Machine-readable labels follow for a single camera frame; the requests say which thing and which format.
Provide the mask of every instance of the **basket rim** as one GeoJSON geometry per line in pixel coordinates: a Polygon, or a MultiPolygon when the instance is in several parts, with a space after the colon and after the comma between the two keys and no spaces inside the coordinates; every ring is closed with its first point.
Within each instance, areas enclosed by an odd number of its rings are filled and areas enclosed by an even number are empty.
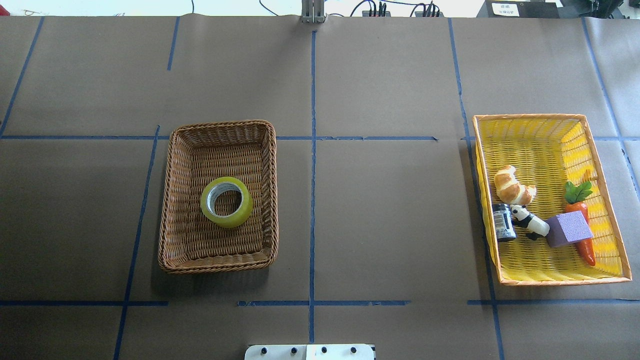
{"type": "MultiPolygon", "coordinates": [[[[591,156],[592,156],[592,160],[595,166],[595,169],[597,171],[598,174],[598,185],[599,187],[601,187],[601,191],[600,191],[600,195],[602,196],[603,200],[604,200],[604,204],[605,207],[607,209],[607,211],[609,212],[609,218],[610,218],[610,222],[611,222],[611,227],[612,227],[612,231],[613,231],[613,235],[614,238],[616,239],[616,244],[618,246],[618,252],[620,254],[620,261],[621,261],[621,265],[622,265],[622,272],[623,275],[622,276],[610,276],[610,277],[603,277],[603,278],[599,278],[599,279],[584,279],[584,280],[553,280],[553,281],[518,281],[518,280],[512,280],[512,279],[507,279],[504,277],[504,274],[502,272],[502,264],[500,262],[500,254],[498,251],[498,240],[497,237],[495,236],[495,231],[493,231],[493,235],[491,236],[491,239],[487,238],[487,242],[489,245],[489,248],[492,252],[495,253],[495,257],[493,258],[493,262],[497,271],[497,275],[498,275],[498,280],[501,284],[505,284],[505,285],[529,285],[529,286],[554,286],[554,285],[581,285],[581,284],[606,284],[606,283],[612,283],[612,282],[627,282],[627,281],[632,281],[633,277],[632,277],[632,272],[631,272],[631,267],[629,265],[629,261],[628,261],[628,256],[627,256],[627,250],[625,248],[625,244],[624,241],[622,239],[622,234],[620,233],[620,228],[618,225],[618,219],[616,218],[616,214],[613,210],[613,206],[611,204],[611,198],[609,196],[609,189],[607,187],[607,181],[604,175],[604,171],[602,170],[602,162],[600,161],[600,156],[598,154],[598,151],[596,149],[595,146],[595,141],[593,139],[593,134],[591,133],[591,128],[589,127],[589,123],[587,121],[587,117],[583,114],[562,114],[562,113],[534,113],[534,114],[498,114],[498,115],[474,115],[473,119],[472,119],[472,123],[474,126],[474,133],[476,134],[476,151],[477,154],[479,155],[479,159],[481,162],[481,167],[482,169],[480,169],[479,165],[476,165],[476,171],[482,171],[484,178],[487,179],[484,182],[484,186],[483,186],[483,190],[486,192],[486,194],[490,193],[490,186],[489,186],[489,175],[487,173],[487,169],[486,169],[486,160],[484,158],[484,151],[483,151],[483,146],[482,146],[482,138],[481,138],[481,134],[480,134],[480,128],[479,128],[479,123],[481,121],[487,121],[487,120],[517,120],[517,119],[549,119],[549,120],[576,120],[576,122],[579,122],[582,127],[583,130],[585,132],[586,138],[587,138],[587,143],[589,145],[589,150],[591,151],[591,156]]],[[[488,199],[488,203],[489,203],[489,207],[492,206],[492,198],[491,196],[487,196],[488,199]]]]}
{"type": "Polygon", "coordinates": [[[163,204],[161,212],[160,222],[160,234],[158,239],[158,253],[157,259],[159,266],[162,270],[169,273],[180,272],[183,274],[198,273],[198,272],[220,272],[220,271],[234,271],[234,270],[250,270],[257,268],[264,268],[272,264],[278,255],[278,243],[279,243],[279,228],[278,228],[278,190],[277,190],[277,176],[276,176],[276,135],[273,125],[266,120],[237,120],[237,121],[224,121],[224,122],[203,122],[198,124],[183,125],[172,131],[169,137],[169,146],[167,149],[166,170],[164,176],[164,191],[163,191],[163,204]],[[266,137],[269,138],[268,148],[270,153],[273,154],[269,157],[269,183],[273,183],[267,190],[270,194],[271,201],[271,228],[273,229],[273,239],[271,241],[266,259],[256,261],[244,261],[238,263],[227,263],[219,265],[197,265],[197,266],[180,266],[170,265],[166,258],[166,225],[167,225],[167,204],[166,199],[169,196],[170,185],[172,183],[172,163],[173,163],[173,148],[180,134],[183,131],[192,129],[212,129],[217,127],[244,127],[244,126],[264,126],[266,128],[266,137]]]}

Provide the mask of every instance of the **black cable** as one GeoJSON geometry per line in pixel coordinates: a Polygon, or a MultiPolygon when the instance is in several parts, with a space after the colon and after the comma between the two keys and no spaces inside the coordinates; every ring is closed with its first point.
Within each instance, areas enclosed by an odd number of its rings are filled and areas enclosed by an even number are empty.
{"type": "Polygon", "coordinates": [[[422,12],[423,12],[422,16],[424,16],[424,13],[425,13],[425,12],[427,12],[427,4],[425,4],[425,3],[419,3],[419,4],[416,4],[416,5],[413,7],[413,10],[411,10],[411,14],[409,14],[409,17],[412,17],[412,16],[413,16],[413,13],[415,12],[415,9],[417,9],[417,8],[418,8],[418,6],[420,6],[420,5],[422,5],[422,12]]]}
{"type": "Polygon", "coordinates": [[[272,12],[271,9],[269,9],[268,7],[264,6],[264,4],[262,3],[262,0],[258,0],[258,2],[260,3],[260,5],[262,5],[263,8],[265,8],[268,12],[272,13],[273,15],[279,16],[278,14],[276,14],[275,12],[272,12]]]}
{"type": "Polygon", "coordinates": [[[376,12],[376,3],[374,3],[373,0],[362,0],[360,1],[356,7],[353,8],[353,11],[351,12],[351,15],[349,15],[349,17],[352,17],[353,14],[356,12],[356,10],[360,7],[360,5],[364,4],[364,3],[369,3],[369,16],[371,16],[371,4],[373,4],[373,12],[376,12]]]}
{"type": "Polygon", "coordinates": [[[431,17],[431,9],[432,9],[432,7],[433,7],[433,0],[431,0],[431,2],[429,3],[429,6],[427,6],[426,13],[422,14],[422,16],[431,17]]]}
{"type": "Polygon", "coordinates": [[[382,0],[383,3],[392,3],[392,4],[400,4],[400,5],[418,5],[418,4],[410,4],[410,3],[401,3],[399,1],[389,1],[389,0],[382,0]]]}

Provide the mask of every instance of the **toy carrot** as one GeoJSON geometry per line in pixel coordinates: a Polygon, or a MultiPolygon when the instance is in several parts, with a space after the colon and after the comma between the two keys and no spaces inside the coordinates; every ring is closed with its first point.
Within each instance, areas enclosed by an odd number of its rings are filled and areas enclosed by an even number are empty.
{"type": "MultiPolygon", "coordinates": [[[[591,181],[586,181],[578,186],[575,186],[571,181],[567,181],[564,184],[564,199],[568,204],[564,207],[565,213],[571,213],[572,211],[580,211],[584,219],[589,223],[589,211],[587,204],[584,203],[584,199],[591,195],[593,192],[591,189],[591,181]]],[[[578,254],[591,266],[596,265],[596,256],[593,252],[593,240],[586,239],[575,244],[578,254]]]]}

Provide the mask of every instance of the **blue painter's tape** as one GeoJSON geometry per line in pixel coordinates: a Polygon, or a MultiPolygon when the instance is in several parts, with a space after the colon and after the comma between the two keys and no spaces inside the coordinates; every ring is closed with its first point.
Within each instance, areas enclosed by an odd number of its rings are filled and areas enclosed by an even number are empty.
{"type": "Polygon", "coordinates": [[[616,118],[616,114],[613,111],[613,106],[611,106],[611,99],[609,98],[609,93],[607,92],[607,88],[604,86],[604,81],[602,80],[602,74],[600,73],[600,66],[598,66],[598,62],[596,60],[595,53],[593,52],[593,46],[591,45],[591,39],[589,37],[589,29],[587,28],[587,22],[585,18],[581,18],[582,20],[582,30],[584,32],[584,38],[587,42],[587,48],[589,49],[589,55],[591,57],[591,62],[593,63],[593,68],[596,71],[596,75],[598,78],[598,82],[600,83],[600,88],[602,89],[602,95],[604,96],[605,103],[607,104],[607,109],[609,110],[609,115],[613,120],[613,126],[616,130],[616,136],[618,137],[618,141],[620,141],[620,147],[622,147],[622,152],[625,157],[625,163],[627,164],[627,170],[631,175],[631,181],[634,184],[634,190],[636,191],[636,197],[640,200],[640,186],[638,186],[638,181],[636,179],[636,173],[634,172],[634,167],[631,164],[631,160],[629,159],[629,153],[627,151],[627,146],[625,145],[625,141],[622,137],[622,133],[620,132],[620,126],[618,124],[618,119],[616,118]]]}
{"type": "MultiPolygon", "coordinates": [[[[157,139],[169,140],[169,136],[158,136],[157,139]]],[[[155,136],[134,135],[11,135],[4,140],[155,140],[155,136]]]]}
{"type": "Polygon", "coordinates": [[[20,85],[22,84],[22,78],[24,78],[24,73],[27,71],[27,66],[29,65],[29,60],[31,59],[31,55],[33,54],[33,49],[36,47],[36,42],[38,41],[38,37],[40,36],[40,30],[42,29],[43,23],[44,23],[44,17],[41,17],[40,22],[38,23],[38,28],[36,29],[36,33],[35,35],[33,35],[33,40],[31,41],[31,47],[29,48],[27,57],[24,59],[24,64],[22,65],[20,76],[18,76],[18,81],[15,84],[15,88],[13,89],[13,94],[11,95],[11,99],[9,100],[9,106],[7,106],[6,108],[6,113],[4,114],[4,120],[2,121],[2,126],[0,126],[0,138],[2,138],[2,135],[4,134],[4,129],[6,129],[7,122],[9,121],[9,117],[11,116],[13,103],[15,102],[16,96],[18,96],[18,90],[20,90],[20,85]]]}
{"type": "MultiPolygon", "coordinates": [[[[449,38],[451,40],[451,53],[453,55],[453,66],[456,71],[456,82],[458,85],[458,97],[460,99],[460,112],[462,113],[463,126],[465,128],[465,139],[467,143],[467,152],[469,156],[469,163],[471,164],[471,177],[474,185],[474,193],[476,196],[476,208],[478,212],[480,212],[480,217],[482,217],[482,211],[480,206],[480,196],[478,194],[478,179],[476,172],[476,164],[473,159],[473,149],[471,148],[471,137],[469,132],[469,125],[467,120],[467,111],[465,110],[465,104],[462,99],[462,80],[460,78],[460,67],[458,65],[458,53],[456,51],[456,40],[453,32],[453,21],[451,18],[447,19],[449,22],[449,38]]],[[[489,257],[489,250],[486,241],[484,243],[484,267],[486,268],[486,276],[489,285],[489,294],[492,300],[495,300],[495,289],[493,287],[493,277],[491,274],[491,260],[489,257]]],[[[500,318],[498,316],[498,307],[497,305],[492,305],[493,312],[493,327],[495,329],[495,337],[498,346],[498,355],[500,360],[504,360],[504,348],[502,346],[502,331],[500,329],[500,318]]]]}
{"type": "Polygon", "coordinates": [[[178,27],[180,26],[180,17],[175,17],[175,25],[173,27],[173,40],[171,41],[171,51],[169,52],[169,62],[166,65],[167,71],[171,71],[173,65],[173,52],[175,51],[175,41],[178,38],[178,27]]]}
{"type": "Polygon", "coordinates": [[[467,305],[615,305],[638,304],[640,299],[522,299],[522,300],[469,300],[467,305]]]}
{"type": "Polygon", "coordinates": [[[438,141],[434,136],[318,136],[316,137],[318,140],[360,140],[360,141],[369,141],[369,140],[429,140],[429,141],[438,141]]]}
{"type": "Polygon", "coordinates": [[[316,300],[316,306],[406,306],[410,300],[316,300]]]}
{"type": "Polygon", "coordinates": [[[309,306],[308,300],[239,301],[238,306],[309,306]]]}
{"type": "Polygon", "coordinates": [[[131,297],[131,285],[133,283],[133,275],[136,269],[136,259],[138,257],[138,247],[140,246],[140,236],[142,234],[142,220],[145,217],[145,210],[147,209],[147,197],[149,194],[149,181],[151,180],[151,172],[154,167],[154,160],[156,158],[156,147],[158,143],[158,132],[160,132],[160,126],[156,128],[154,135],[154,143],[151,148],[151,157],[149,159],[149,167],[147,169],[147,180],[145,181],[145,191],[142,195],[142,205],[140,206],[140,216],[138,217],[138,229],[136,230],[136,241],[133,245],[133,254],[131,255],[131,264],[129,265],[129,277],[127,279],[127,289],[124,295],[124,304],[122,306],[122,313],[120,315],[120,326],[118,327],[118,337],[116,339],[116,348],[113,352],[113,359],[117,360],[120,357],[120,346],[122,345],[122,335],[124,333],[124,325],[127,319],[127,307],[129,298],[131,297]]]}
{"type": "Polygon", "coordinates": [[[316,340],[314,301],[316,298],[316,30],[311,32],[311,221],[309,252],[309,343],[316,340]]]}
{"type": "Polygon", "coordinates": [[[311,136],[276,136],[276,140],[313,140],[311,136]]]}
{"type": "MultiPolygon", "coordinates": [[[[124,301],[2,300],[0,306],[123,306],[124,301]]],[[[169,306],[168,301],[132,301],[129,306],[169,306]]]]}

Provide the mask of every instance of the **brown wicker basket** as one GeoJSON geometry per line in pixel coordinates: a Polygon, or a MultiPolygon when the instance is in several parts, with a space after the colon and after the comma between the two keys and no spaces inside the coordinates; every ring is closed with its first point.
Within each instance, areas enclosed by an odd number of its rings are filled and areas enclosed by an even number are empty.
{"type": "MultiPolygon", "coordinates": [[[[195,124],[176,129],[169,140],[160,224],[158,262],[173,274],[264,268],[278,254],[276,136],[263,120],[195,124]],[[224,229],[200,209],[202,190],[222,176],[242,181],[253,211],[242,225],[224,229]]],[[[236,202],[223,194],[216,211],[231,213],[236,202]]]]}

